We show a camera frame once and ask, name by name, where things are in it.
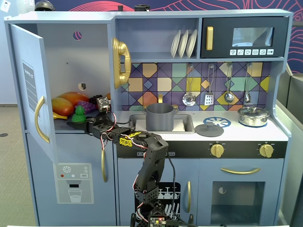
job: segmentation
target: gray pot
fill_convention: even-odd
[[[166,103],[154,103],[146,107],[147,131],[172,131],[174,129],[174,115],[178,107]]]
[[[243,107],[238,110],[239,122],[250,127],[261,127],[267,123],[269,112],[258,107]]]

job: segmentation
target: purple grapes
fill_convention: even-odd
[[[78,105],[84,108],[85,114],[88,114],[96,109],[96,105],[84,101],[78,102]]]

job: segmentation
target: yellow label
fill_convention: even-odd
[[[133,146],[131,140],[126,140],[126,139],[124,139],[124,138],[120,138],[120,144],[121,144],[121,145],[124,145],[124,146],[129,146],[129,147],[132,147],[132,146]]]
[[[133,134],[130,134],[129,137],[134,137],[134,136],[136,136],[136,135],[138,135],[138,134],[140,134],[140,133],[141,133],[140,131],[135,132],[135,133],[133,133]]]

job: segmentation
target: patterned wall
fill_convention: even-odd
[[[253,63],[249,91],[251,104],[260,108],[265,107],[270,62]],[[186,63],[138,63],[132,65],[132,71],[127,84],[122,85],[123,110],[140,111],[143,105],[150,105],[158,101],[159,94],[163,94],[163,102],[178,105],[179,110],[238,110],[243,105],[246,63],[233,62],[231,92],[235,99],[232,103],[224,100],[227,90],[227,63],[214,64],[214,105],[205,106],[205,94],[209,89],[207,81],[208,63],[195,63],[194,69],[189,73],[193,77],[192,93],[196,96],[194,106],[185,106],[182,102],[183,95],[189,91]],[[210,71],[210,82],[213,71]]]
[[[303,0],[50,0],[57,11],[134,11],[138,4],[150,5],[151,11],[214,9],[285,9],[294,12],[294,20],[303,21]],[[288,64],[294,73],[303,73],[303,29],[293,27]]]

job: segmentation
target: microwave window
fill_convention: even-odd
[[[272,27],[235,27],[232,46],[271,46]]]

